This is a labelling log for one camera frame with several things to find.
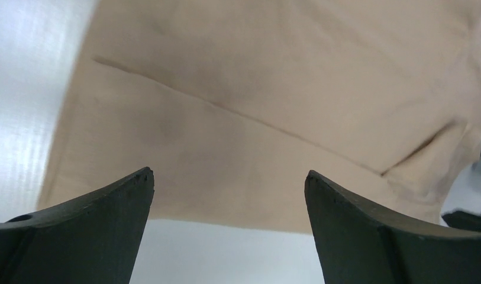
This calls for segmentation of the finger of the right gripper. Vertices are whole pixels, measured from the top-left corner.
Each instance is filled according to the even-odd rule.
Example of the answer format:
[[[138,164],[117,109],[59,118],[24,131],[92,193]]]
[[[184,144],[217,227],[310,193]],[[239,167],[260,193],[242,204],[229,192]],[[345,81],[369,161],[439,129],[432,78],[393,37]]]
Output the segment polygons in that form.
[[[453,211],[443,214],[442,219],[451,228],[481,233],[481,215],[466,211]]]

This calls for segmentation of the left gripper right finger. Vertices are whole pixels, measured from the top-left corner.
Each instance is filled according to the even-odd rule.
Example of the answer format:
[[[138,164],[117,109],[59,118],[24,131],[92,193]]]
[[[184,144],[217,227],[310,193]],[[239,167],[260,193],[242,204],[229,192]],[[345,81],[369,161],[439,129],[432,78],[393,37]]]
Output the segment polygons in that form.
[[[481,283],[481,233],[400,214],[316,171],[305,200],[325,283]]]

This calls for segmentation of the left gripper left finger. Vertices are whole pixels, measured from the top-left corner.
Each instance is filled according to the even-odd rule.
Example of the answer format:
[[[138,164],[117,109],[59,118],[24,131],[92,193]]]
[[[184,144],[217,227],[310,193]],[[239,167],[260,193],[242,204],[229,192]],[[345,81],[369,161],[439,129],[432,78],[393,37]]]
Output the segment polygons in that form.
[[[0,283],[128,283],[153,195],[153,171],[145,167],[0,222]]]

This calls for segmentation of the beige t shirt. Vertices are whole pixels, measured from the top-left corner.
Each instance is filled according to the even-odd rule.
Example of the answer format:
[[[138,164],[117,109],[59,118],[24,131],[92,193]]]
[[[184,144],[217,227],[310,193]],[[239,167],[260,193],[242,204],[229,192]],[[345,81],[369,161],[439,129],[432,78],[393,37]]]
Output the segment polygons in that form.
[[[47,208],[148,166],[152,218],[309,233],[310,170],[437,223],[481,149],[481,1],[101,1]]]

